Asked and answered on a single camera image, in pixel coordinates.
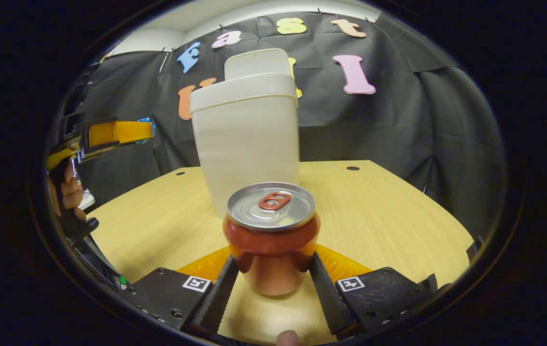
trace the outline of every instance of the can lid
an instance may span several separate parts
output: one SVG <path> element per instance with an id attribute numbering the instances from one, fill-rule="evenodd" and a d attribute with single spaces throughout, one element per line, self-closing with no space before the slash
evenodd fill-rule
<path id="1" fill-rule="evenodd" d="M 236 191 L 229 198 L 231 219 L 251 230 L 275 232 L 310 220 L 316 203 L 304 188 L 279 182 L 259 183 Z"/>

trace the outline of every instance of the soda can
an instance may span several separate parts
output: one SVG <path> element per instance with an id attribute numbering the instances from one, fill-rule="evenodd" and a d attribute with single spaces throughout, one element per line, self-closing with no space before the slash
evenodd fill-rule
<path id="1" fill-rule="evenodd" d="M 316 250 L 319 229 L 312 195 L 279 182 L 236 191 L 223 221 L 241 273 L 252 289 L 267 296 L 299 288 Z"/>

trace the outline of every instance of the pull tab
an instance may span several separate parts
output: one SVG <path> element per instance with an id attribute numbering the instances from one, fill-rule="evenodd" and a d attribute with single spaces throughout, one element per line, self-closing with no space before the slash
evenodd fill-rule
<path id="1" fill-rule="evenodd" d="M 291 201 L 291 196 L 285 192 L 274 192 L 267 195 L 258 202 L 262 210 L 279 210 L 287 202 Z"/>

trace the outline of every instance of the table surface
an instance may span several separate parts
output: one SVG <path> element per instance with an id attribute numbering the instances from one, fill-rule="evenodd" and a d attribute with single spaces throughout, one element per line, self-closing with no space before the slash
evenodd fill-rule
<path id="1" fill-rule="evenodd" d="M 372 270 L 392 267 L 414 282 L 435 273 L 438 286 L 467 269 L 470 234 L 386 169 L 371 161 L 322 161 L 301 162 L 299 170 L 300 185 L 316 200 L 320 245 Z M 100 221 L 92 233 L 98 247 L 131 282 L 157 267 L 179 269 L 228 245 L 200 167 L 163 175 L 88 217 Z M 218 333 L 271 345 L 287 329 L 297 331 L 306 345 L 335 341 L 310 276 L 295 293 L 270 298 L 251 291 L 239 275 Z"/>

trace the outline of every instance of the human hand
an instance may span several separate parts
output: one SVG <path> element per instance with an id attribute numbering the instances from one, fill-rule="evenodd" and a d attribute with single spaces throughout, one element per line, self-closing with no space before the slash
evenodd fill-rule
<path id="1" fill-rule="evenodd" d="M 49 197 L 51 199 L 51 205 L 56 215 L 60 216 L 60 204 L 58 204 L 58 195 L 56 194 L 56 188 L 53 186 L 51 178 L 47 176 L 47 183 L 49 187 Z M 79 204 L 81 204 L 83 198 L 83 192 L 78 189 L 78 182 L 73 177 L 73 164 L 69 162 L 64 170 L 64 182 L 60 184 L 60 190 L 62 192 L 62 203 L 67 209 L 75 208 L 75 216 L 81 221 L 85 222 L 85 213 L 80 210 Z"/>
<path id="2" fill-rule="evenodd" d="M 303 346 L 299 335 L 295 331 L 283 331 L 275 340 L 275 346 Z"/>

